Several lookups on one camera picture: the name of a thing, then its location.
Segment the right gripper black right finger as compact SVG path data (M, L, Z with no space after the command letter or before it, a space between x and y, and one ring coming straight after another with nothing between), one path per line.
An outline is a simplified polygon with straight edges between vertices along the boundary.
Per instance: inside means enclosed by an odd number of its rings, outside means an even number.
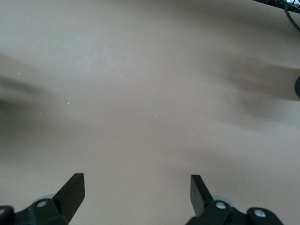
M281 225L272 211L252 207L246 213L218 195L212 196L200 175L190 177L190 200L195 212L188 225Z

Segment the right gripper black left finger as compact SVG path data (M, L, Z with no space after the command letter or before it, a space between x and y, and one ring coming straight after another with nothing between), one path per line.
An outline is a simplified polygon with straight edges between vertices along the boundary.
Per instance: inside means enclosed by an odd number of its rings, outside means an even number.
M68 225L84 200L84 174L75 173L52 197L36 200L22 211L0 207L2 225Z

